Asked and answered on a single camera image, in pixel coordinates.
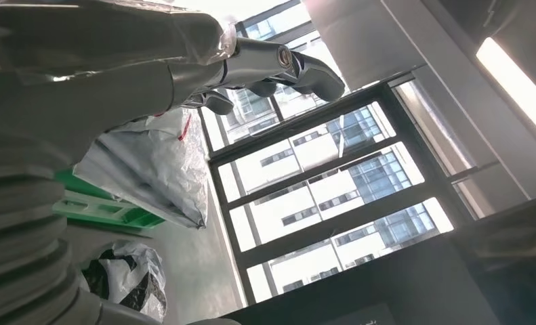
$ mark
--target building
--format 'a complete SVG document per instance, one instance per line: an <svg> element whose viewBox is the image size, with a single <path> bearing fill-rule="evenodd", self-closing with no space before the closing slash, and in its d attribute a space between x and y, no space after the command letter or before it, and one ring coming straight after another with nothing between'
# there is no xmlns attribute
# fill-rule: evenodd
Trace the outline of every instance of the building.
<svg viewBox="0 0 536 325"><path fill-rule="evenodd" d="M374 103L238 159L232 168L237 169L248 194L393 135ZM405 147L396 144L361 162L258 199L247 210L233 211L231 217L241 249L246 251L422 181ZM439 231L430 212L424 204L417 204L272 260L268 277L273 278L278 294L285 293L436 234ZM267 281L259 278L256 281ZM254 292L271 297L265 284L256 283Z"/></svg>

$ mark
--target transparent plastic sheet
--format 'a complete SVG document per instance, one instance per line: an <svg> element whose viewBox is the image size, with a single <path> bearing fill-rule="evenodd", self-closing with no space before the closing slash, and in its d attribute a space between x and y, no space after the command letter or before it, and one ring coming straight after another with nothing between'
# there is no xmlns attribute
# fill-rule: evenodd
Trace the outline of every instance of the transparent plastic sheet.
<svg viewBox="0 0 536 325"><path fill-rule="evenodd" d="M165 3L0 0L0 68L25 84L155 60L208 65L235 47L233 23Z"/></svg>
<svg viewBox="0 0 536 325"><path fill-rule="evenodd" d="M117 240L81 264L80 287L100 298L132 308L160 323L167 310L162 258L139 242Z"/></svg>
<svg viewBox="0 0 536 325"><path fill-rule="evenodd" d="M74 175L159 217L205 227L209 172L199 116L178 108L101 135Z"/></svg>

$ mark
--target floor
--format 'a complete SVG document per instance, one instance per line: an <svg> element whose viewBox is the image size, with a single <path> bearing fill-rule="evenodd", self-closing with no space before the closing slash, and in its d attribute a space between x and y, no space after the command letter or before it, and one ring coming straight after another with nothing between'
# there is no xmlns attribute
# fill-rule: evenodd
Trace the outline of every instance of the floor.
<svg viewBox="0 0 536 325"><path fill-rule="evenodd" d="M164 325L184 325L216 318L242 308L236 278L223 239L218 214L209 196L207 228L192 230L162 223L140 235L69 224L64 235L73 247L73 261L84 261L94 251L117 239L137 240L153 247L165 266L168 300Z"/></svg>

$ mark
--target gray wall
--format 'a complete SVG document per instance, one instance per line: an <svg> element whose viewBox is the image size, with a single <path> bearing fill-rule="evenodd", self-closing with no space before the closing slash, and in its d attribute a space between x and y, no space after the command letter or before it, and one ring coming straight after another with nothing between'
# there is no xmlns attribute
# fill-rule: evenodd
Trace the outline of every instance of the gray wall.
<svg viewBox="0 0 536 325"><path fill-rule="evenodd" d="M536 138L528 127L421 0L383 3L524 195L536 198Z"/></svg>
<svg viewBox="0 0 536 325"><path fill-rule="evenodd" d="M497 161L491 148L453 100L433 70L429 66L425 66L415 70L413 75L432 100L439 117L445 120L445 125L453 132L455 139L462 145L472 162L481 167ZM435 125L427 125L427 127L437 129ZM436 141L445 143L447 139L439 137ZM506 210L527 201L517 183L502 165L495 165L471 175L469 179L460 183L459 187L474 209L479 210L477 213L480 217Z"/></svg>
<svg viewBox="0 0 536 325"><path fill-rule="evenodd" d="M423 64L380 0L302 0L348 86Z"/></svg>

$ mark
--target building window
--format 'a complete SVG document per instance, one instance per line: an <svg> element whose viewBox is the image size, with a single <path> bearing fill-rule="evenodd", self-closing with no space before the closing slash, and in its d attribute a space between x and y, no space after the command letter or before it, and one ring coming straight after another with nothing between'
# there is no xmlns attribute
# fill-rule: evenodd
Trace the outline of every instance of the building window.
<svg viewBox="0 0 536 325"><path fill-rule="evenodd" d="M371 261L372 259L374 259L375 257L373 256L373 254L370 254L370 255L365 255L364 257L360 257L358 259L356 259L355 261L353 262L349 262L347 263L345 266L346 266L346 269L350 269L352 267L355 267L355 266L358 266L358 265L362 265L364 263L367 263L369 261Z"/></svg>
<svg viewBox="0 0 536 325"><path fill-rule="evenodd" d="M294 283L290 283L290 284L286 284L283 289L284 289L284 293L288 293L292 290L295 290L297 288L301 288L304 286L304 281L302 280L299 280L299 281L296 281Z"/></svg>
<svg viewBox="0 0 536 325"><path fill-rule="evenodd" d="M308 10L302 3L298 3L283 12L247 27L246 31L249 38L263 41L309 21Z"/></svg>
<svg viewBox="0 0 536 325"><path fill-rule="evenodd" d="M356 262L356 265L362 265L363 263L367 263L373 259L373 254L365 255L364 257L360 257L356 259L354 262Z"/></svg>
<svg viewBox="0 0 536 325"><path fill-rule="evenodd" d="M314 131L308 135L305 135L303 137L300 137L300 138L297 138L293 141L293 145L294 146L299 146L301 144L305 144L306 142L309 142L309 141L312 141L313 139L316 139L320 136L322 136L323 134L320 134L318 131Z"/></svg>
<svg viewBox="0 0 536 325"><path fill-rule="evenodd" d="M349 171L365 203L411 186L393 152L366 160L350 167Z"/></svg>
<svg viewBox="0 0 536 325"><path fill-rule="evenodd" d="M282 160L282 159L284 159L286 157L289 157L289 156L293 156L293 150L292 149L284 150L284 151L279 152L278 154L275 154L275 155L273 155L271 157L262 159L260 161L260 164L262 164L262 167L265 167L265 166L273 164L276 161Z"/></svg>
<svg viewBox="0 0 536 325"><path fill-rule="evenodd" d="M324 203L320 203L319 207L321 211L325 211L327 209L337 207L340 204L344 204L345 202L351 201L357 197L359 197L358 192L351 191L351 192L342 194L338 196L337 198L332 198L331 200L325 201Z"/></svg>
<svg viewBox="0 0 536 325"><path fill-rule="evenodd" d="M335 243L338 246L342 246L350 242L354 242L355 240L364 238L365 236L371 235L375 233L376 231L377 230L375 229L374 225L368 225L367 227L354 230L353 232L350 232L349 234L345 234L341 237L336 238Z"/></svg>
<svg viewBox="0 0 536 325"><path fill-rule="evenodd" d="M328 171L328 172L326 172L326 173L323 173L323 174L321 174L321 175L317 175L316 177L310 178L310 179L308 180L308 183L310 183L310 184L316 183L316 182L318 182L318 181L321 181L321 180L324 179L324 178L328 178L328 177L330 177L330 176L334 176L334 175L337 174L337 173L339 173L339 169L333 169L333 170Z"/></svg>
<svg viewBox="0 0 536 325"><path fill-rule="evenodd" d="M318 274L315 274L310 277L310 282L316 282L317 280L325 279L328 276L332 276L334 274L338 274L339 270L337 267L334 267L333 269L329 269L327 271L320 272Z"/></svg>
<svg viewBox="0 0 536 325"><path fill-rule="evenodd" d="M256 132L259 132L263 129L266 129L274 124L278 123L278 119L277 117L274 117L274 118L270 118L269 120L265 120L263 122L260 122L256 125L253 125L251 126L250 128L248 128L248 131L250 132L250 134L252 133L256 133Z"/></svg>
<svg viewBox="0 0 536 325"><path fill-rule="evenodd" d="M312 207L312 208L300 211L298 213L289 215L285 218L282 218L282 223L284 224L284 226L291 225L294 222L305 219L307 217L311 217L317 213L318 213L318 209L316 207Z"/></svg>
<svg viewBox="0 0 536 325"><path fill-rule="evenodd" d="M340 139L343 137L344 147L367 142L376 135L382 134L375 119L371 116L368 108L361 108L344 116L344 126L335 119L328 123L327 128L332 135L335 144L339 147Z"/></svg>
<svg viewBox="0 0 536 325"><path fill-rule="evenodd" d="M299 190L300 188L305 187L307 184L306 182L297 183L295 185L292 185L288 188L285 188L281 191L271 193L270 195L264 196L263 198L258 198L257 200L253 201L255 205L260 205L262 203L266 203L268 201L274 200L275 198L279 198L280 196L284 196L288 193L292 193L295 190Z"/></svg>
<svg viewBox="0 0 536 325"><path fill-rule="evenodd" d="M386 246L402 244L435 228L423 204L381 218L375 224Z"/></svg>

